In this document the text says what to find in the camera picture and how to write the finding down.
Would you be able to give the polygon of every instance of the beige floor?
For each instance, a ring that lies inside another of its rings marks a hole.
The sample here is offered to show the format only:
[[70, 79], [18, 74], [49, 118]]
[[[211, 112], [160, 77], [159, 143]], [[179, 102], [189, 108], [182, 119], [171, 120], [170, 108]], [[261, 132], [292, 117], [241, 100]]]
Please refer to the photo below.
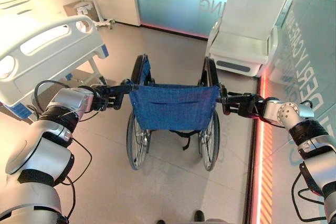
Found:
[[[147, 53], [152, 76], [157, 83], [197, 84], [206, 42], [146, 28], [115, 24], [113, 30], [101, 28], [110, 56], [97, 59], [101, 73], [120, 82], [129, 78], [137, 55]], [[83, 65], [80, 70], [89, 70]], [[221, 83], [230, 91], [255, 92], [256, 79], [218, 71]], [[204, 169], [196, 139], [182, 151], [186, 139], [167, 131], [153, 133], [150, 153], [144, 166], [133, 171], [128, 163], [125, 138], [131, 106], [125, 98], [119, 111], [99, 113], [79, 123], [74, 137], [93, 154], [85, 175], [75, 184], [77, 204], [71, 223], [166, 223], [189, 221], [196, 209], [206, 218], [221, 218], [232, 223], [243, 219], [249, 141], [252, 120], [237, 115], [220, 118], [221, 145], [212, 172]], [[18, 139], [28, 125], [0, 114], [0, 190], [5, 185], [4, 166]], [[70, 146], [75, 165], [70, 177], [81, 173], [87, 154]], [[64, 214], [72, 204], [71, 188], [56, 187]]]

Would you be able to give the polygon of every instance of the person's foot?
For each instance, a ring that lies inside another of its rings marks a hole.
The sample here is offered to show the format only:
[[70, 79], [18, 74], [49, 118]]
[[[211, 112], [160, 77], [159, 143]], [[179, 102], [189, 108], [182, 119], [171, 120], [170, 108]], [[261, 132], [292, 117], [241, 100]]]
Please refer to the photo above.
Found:
[[197, 210], [195, 212], [195, 215], [194, 215], [194, 221], [196, 221], [196, 222], [205, 221], [204, 213], [202, 211], [200, 211], [200, 210]]

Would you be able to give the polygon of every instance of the white chair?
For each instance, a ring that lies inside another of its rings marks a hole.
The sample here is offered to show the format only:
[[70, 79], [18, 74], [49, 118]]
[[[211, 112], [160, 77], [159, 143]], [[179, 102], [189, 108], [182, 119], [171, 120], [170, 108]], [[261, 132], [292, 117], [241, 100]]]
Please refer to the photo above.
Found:
[[260, 77], [278, 47], [275, 22], [286, 0], [227, 0], [212, 28], [206, 56], [216, 68]]

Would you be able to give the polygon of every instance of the chair armrest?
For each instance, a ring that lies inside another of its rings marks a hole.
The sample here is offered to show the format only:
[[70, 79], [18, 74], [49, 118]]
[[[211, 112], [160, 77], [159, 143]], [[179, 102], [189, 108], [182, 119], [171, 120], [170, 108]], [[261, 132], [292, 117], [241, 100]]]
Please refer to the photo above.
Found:
[[278, 48], [279, 37], [278, 37], [278, 27], [275, 26], [268, 38], [268, 60], [271, 60]]
[[267, 64], [270, 63], [273, 60], [274, 55], [277, 52], [278, 46], [281, 45], [279, 43], [279, 28], [278, 26], [274, 26], [273, 30], [267, 40], [267, 50], [268, 50], [268, 57], [267, 57], [267, 63], [261, 65], [261, 68], [259, 69], [258, 73], [256, 74], [256, 77], [260, 77], [265, 68], [267, 67]]
[[206, 51], [205, 51], [205, 56], [209, 57], [209, 50], [210, 50], [210, 46], [212, 45], [212, 43], [214, 42], [214, 39], [216, 38], [218, 31], [219, 31], [219, 27], [221, 26], [222, 23], [222, 17], [219, 17], [218, 20], [216, 21], [216, 23], [214, 24], [214, 26], [211, 28], [210, 34], [209, 34], [209, 38], [208, 38], [208, 42], [206, 45]]

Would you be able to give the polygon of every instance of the hospital bed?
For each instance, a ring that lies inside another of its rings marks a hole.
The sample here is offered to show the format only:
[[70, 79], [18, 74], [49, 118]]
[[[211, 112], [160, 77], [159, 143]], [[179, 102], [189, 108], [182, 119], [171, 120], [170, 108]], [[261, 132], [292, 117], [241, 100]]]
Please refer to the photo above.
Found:
[[[36, 84], [58, 81], [88, 61], [93, 74], [106, 84], [93, 57], [108, 56], [92, 20], [84, 15], [39, 24], [24, 15], [0, 17], [0, 102], [21, 119], [33, 116], [25, 105], [32, 103]], [[41, 86], [40, 92], [49, 86]]]

